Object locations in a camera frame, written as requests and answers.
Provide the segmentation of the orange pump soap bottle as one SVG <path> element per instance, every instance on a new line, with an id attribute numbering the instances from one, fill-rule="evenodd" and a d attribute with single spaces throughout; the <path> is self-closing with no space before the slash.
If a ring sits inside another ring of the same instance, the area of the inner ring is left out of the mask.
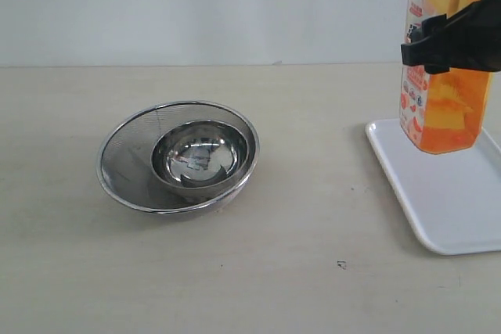
<path id="1" fill-rule="evenodd" d="M 477 0 L 408 0 L 405 42 L 432 16 L 452 16 Z M 426 153 L 470 148 L 481 131 L 492 74 L 452 68 L 429 74 L 402 68 L 399 121 L 410 141 Z"/>

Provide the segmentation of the small steel inner bowl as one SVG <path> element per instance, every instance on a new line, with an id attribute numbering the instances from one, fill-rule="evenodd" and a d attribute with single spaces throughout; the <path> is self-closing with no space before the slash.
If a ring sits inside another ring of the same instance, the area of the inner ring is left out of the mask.
<path id="1" fill-rule="evenodd" d="M 151 167 L 169 192 L 199 200 L 233 186 L 249 154 L 248 140 L 237 127 L 219 120 L 192 120 L 157 140 Z"/>

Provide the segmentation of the steel mesh strainer basket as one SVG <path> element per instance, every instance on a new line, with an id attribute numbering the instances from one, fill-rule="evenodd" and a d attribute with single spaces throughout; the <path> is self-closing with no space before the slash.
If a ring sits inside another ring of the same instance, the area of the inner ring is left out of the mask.
<path id="1" fill-rule="evenodd" d="M 169 192 L 151 167 L 157 140 L 172 128 L 192 120 L 219 120 L 237 127 L 250 146 L 248 161 L 237 182 L 219 195 L 188 199 Z M 238 111 L 202 100 L 167 102 L 141 110 L 121 122 L 100 147 L 96 173 L 103 190 L 133 210 L 169 216 L 188 216 L 217 210 L 230 203 L 253 173 L 260 153 L 254 125 Z"/>

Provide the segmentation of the white rectangular plastic tray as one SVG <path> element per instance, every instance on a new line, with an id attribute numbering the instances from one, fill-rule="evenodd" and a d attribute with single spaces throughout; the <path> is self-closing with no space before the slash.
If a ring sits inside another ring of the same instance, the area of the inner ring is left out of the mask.
<path id="1" fill-rule="evenodd" d="M 455 256 L 500 249 L 500 146 L 482 130 L 475 144 L 420 151 L 397 119 L 374 120 L 366 137 L 419 242 Z"/>

